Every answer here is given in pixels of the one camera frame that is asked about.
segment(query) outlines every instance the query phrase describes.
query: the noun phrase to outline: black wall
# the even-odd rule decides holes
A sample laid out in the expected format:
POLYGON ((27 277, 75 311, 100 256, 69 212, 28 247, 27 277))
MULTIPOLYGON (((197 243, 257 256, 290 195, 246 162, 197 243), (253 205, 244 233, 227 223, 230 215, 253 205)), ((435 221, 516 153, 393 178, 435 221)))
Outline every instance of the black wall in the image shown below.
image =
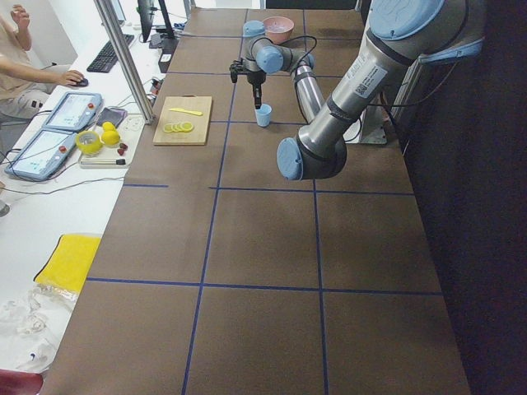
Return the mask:
POLYGON ((349 10, 355 7, 356 0, 267 0, 266 8, 297 8, 349 10))
MULTIPOLYGON (((405 160, 474 395, 527 394, 527 2, 417 112, 405 160)), ((437 83, 445 67, 436 71, 437 83)))

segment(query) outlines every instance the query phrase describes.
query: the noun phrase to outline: yellow tape roll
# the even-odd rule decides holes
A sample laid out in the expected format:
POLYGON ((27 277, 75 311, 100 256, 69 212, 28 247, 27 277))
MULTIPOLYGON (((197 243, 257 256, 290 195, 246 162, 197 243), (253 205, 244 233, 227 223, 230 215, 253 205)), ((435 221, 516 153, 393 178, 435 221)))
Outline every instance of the yellow tape roll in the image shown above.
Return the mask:
POLYGON ((75 137, 75 144, 86 155, 96 154, 102 148, 102 141, 99 135, 91 130, 78 133, 77 137, 75 137))

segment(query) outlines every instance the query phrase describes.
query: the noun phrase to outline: yellow cloth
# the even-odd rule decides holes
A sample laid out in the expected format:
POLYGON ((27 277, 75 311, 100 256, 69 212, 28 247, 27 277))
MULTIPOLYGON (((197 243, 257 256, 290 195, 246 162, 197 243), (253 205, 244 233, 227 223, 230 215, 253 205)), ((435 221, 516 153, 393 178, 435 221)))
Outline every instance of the yellow cloth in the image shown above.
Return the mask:
POLYGON ((34 281, 80 293, 99 243, 100 237, 62 235, 49 261, 34 281))

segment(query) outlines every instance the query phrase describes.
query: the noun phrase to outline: blue cup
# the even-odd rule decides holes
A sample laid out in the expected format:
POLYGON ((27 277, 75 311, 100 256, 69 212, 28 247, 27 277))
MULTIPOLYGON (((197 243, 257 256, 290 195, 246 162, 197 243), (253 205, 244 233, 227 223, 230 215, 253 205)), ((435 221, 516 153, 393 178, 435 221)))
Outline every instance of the blue cup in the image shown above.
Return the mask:
POLYGON ((271 113, 273 109, 270 105, 262 104, 259 109, 255 109, 256 123, 258 126, 265 128, 271 122, 271 113))

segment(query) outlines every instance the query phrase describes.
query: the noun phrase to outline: pink bowl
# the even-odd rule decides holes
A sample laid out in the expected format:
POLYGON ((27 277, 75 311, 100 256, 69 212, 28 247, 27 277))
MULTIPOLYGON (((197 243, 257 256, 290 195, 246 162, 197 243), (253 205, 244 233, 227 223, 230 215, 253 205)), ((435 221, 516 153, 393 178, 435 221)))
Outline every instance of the pink bowl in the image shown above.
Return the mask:
POLYGON ((291 37, 295 22, 284 16, 271 16, 263 20, 265 35, 274 43, 281 44, 291 37))

